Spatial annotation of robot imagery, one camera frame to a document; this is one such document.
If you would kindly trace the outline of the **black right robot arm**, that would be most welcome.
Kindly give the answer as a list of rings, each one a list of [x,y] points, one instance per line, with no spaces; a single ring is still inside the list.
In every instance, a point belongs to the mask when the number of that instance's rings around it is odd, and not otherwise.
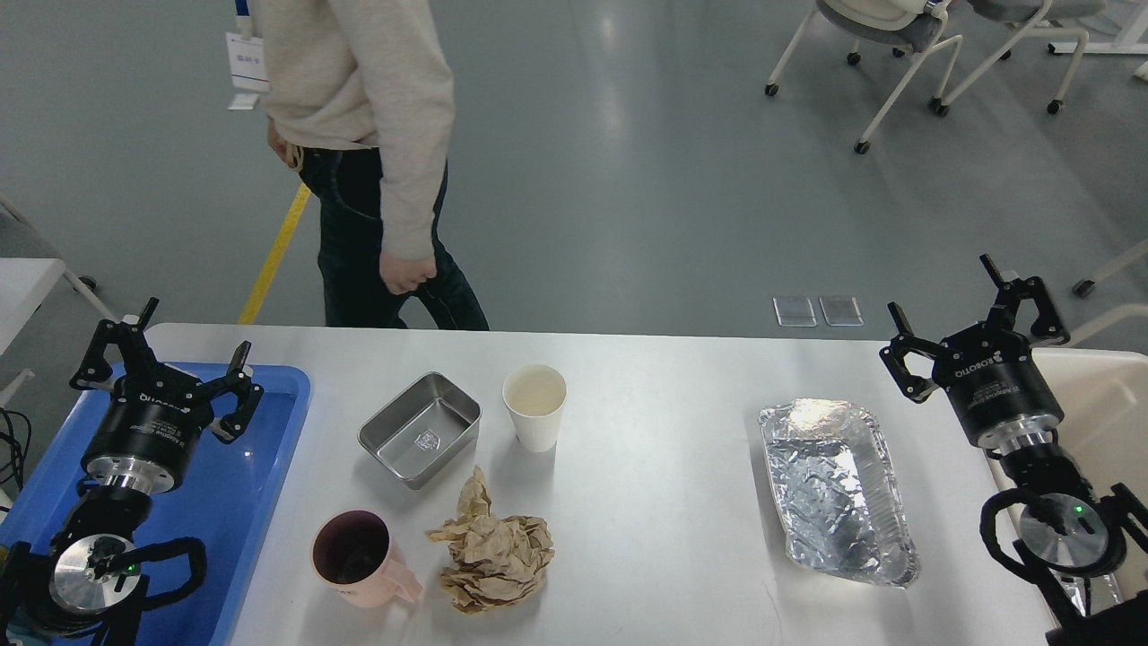
[[[1145,548],[1145,504],[1120,483],[1096,496],[1058,444],[1065,412],[1032,352],[1071,336],[1042,278],[1007,278],[988,255],[980,262],[996,289],[987,316],[930,342],[890,302],[895,335],[881,360],[907,399],[943,391],[968,443],[1013,482],[983,504],[978,532],[988,557],[1044,597],[1057,621],[1046,643],[1145,645],[1145,591],[1091,609],[1091,581],[1116,573],[1128,545]]]

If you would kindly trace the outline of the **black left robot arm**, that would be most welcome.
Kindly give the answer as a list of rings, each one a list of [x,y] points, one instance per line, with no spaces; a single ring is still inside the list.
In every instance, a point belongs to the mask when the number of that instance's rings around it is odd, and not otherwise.
[[[160,361],[146,328],[160,299],[138,316],[98,324],[70,384],[102,389],[109,406],[82,470],[90,487],[65,524],[37,554],[16,540],[3,557],[3,631],[22,623],[46,638],[90,637],[94,645],[131,645],[147,612],[177,604],[205,581],[204,540],[180,537],[135,543],[155,495],[181,487],[204,431],[233,444],[264,394],[246,367],[250,342],[227,369],[204,380]]]

